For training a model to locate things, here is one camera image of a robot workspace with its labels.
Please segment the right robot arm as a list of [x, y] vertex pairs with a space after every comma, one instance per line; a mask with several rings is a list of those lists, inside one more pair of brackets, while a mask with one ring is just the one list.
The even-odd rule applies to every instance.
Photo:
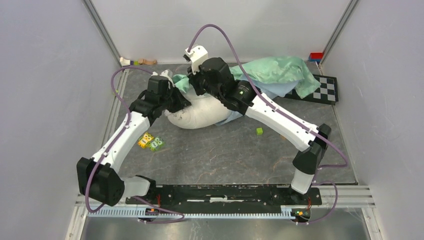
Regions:
[[303, 122], [273, 102], [255, 85], [235, 79], [228, 64], [220, 57], [192, 63], [187, 68], [187, 76], [197, 95], [213, 96], [228, 110], [265, 124], [296, 147], [298, 152], [292, 161], [295, 173], [288, 196], [295, 204], [306, 201], [327, 150], [326, 140], [331, 128], [326, 124], [317, 126]]

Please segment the white pillow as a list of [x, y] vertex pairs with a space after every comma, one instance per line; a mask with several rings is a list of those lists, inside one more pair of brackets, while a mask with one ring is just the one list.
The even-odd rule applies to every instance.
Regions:
[[215, 97], [194, 92], [182, 94], [191, 105], [187, 108], [171, 113], [164, 111], [170, 123], [182, 129], [200, 129], [217, 124], [227, 119], [232, 113]]

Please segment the light blue pillowcase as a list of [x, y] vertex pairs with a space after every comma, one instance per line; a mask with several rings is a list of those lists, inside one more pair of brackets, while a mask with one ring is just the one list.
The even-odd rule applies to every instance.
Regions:
[[[292, 90], [295, 90], [303, 99], [321, 85], [314, 78], [305, 61], [295, 56], [264, 57], [244, 63], [242, 66], [230, 67], [230, 72], [237, 80], [246, 81], [250, 77], [254, 85], [270, 99], [284, 97]], [[187, 75], [176, 74], [172, 80], [182, 94], [195, 93]], [[228, 118], [214, 125], [221, 126], [241, 116], [241, 113], [231, 111]]]

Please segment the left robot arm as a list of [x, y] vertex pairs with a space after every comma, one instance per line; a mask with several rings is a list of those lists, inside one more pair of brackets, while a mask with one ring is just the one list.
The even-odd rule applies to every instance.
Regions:
[[127, 108], [121, 125], [91, 158], [82, 157], [76, 165], [80, 193], [108, 206], [122, 198], [139, 197], [145, 204], [153, 203], [157, 190], [155, 181], [144, 176], [120, 177], [123, 161], [137, 140], [148, 131], [164, 111], [178, 112], [191, 103], [184, 98], [172, 78], [162, 73], [148, 79], [147, 89]]

